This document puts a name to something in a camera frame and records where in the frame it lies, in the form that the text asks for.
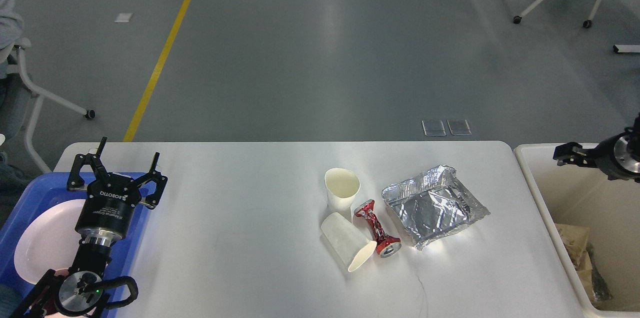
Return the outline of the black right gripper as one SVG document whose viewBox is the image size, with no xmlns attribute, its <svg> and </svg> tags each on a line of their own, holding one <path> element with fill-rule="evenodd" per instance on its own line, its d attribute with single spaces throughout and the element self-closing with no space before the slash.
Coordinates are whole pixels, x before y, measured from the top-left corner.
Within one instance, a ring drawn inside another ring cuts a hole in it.
<svg viewBox="0 0 640 318">
<path fill-rule="evenodd" d="M 622 133 L 592 147 L 569 142 L 554 148 L 552 159 L 558 166 L 599 168 L 609 181 L 640 181 L 639 140 Z"/>
</svg>

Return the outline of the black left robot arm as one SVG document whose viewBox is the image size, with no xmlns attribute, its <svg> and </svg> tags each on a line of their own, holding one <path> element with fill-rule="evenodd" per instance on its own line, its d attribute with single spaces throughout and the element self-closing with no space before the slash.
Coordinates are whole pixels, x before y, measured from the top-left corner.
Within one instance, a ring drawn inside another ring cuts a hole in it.
<svg viewBox="0 0 640 318">
<path fill-rule="evenodd" d="M 99 318 L 103 311 L 125 307 L 138 298 L 130 276 L 106 279 L 112 247 L 125 239 L 137 206 L 155 209 L 169 181 L 158 169 L 156 152 L 149 171 L 137 178 L 108 172 L 101 161 L 107 138 L 95 153 L 77 154 L 66 189 L 84 191 L 86 198 L 74 230 L 78 250 L 66 275 L 47 270 L 10 314 L 12 318 L 43 318 L 46 306 L 67 317 Z"/>
</svg>

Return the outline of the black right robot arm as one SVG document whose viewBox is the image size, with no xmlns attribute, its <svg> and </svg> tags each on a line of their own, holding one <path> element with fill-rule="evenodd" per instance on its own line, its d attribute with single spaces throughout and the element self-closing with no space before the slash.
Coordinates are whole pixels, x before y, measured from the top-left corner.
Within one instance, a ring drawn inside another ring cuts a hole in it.
<svg viewBox="0 0 640 318">
<path fill-rule="evenodd" d="M 558 145 L 553 160 L 558 166 L 575 165 L 600 170 L 609 181 L 640 181 L 640 119 L 631 127 L 585 149 L 574 141 Z"/>
</svg>

